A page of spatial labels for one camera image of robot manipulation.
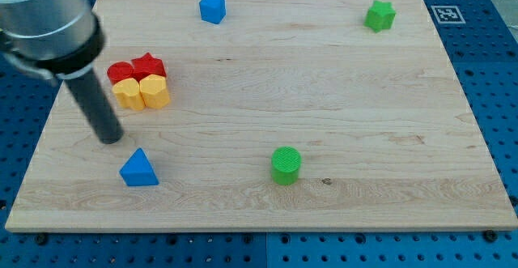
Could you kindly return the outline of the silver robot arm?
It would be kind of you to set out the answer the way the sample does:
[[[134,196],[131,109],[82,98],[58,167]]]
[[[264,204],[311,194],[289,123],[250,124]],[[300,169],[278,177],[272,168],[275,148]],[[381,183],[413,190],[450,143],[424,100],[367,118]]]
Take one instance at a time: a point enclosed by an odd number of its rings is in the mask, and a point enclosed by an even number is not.
[[[1,55],[52,85],[93,70],[104,47],[88,0],[1,0]]]

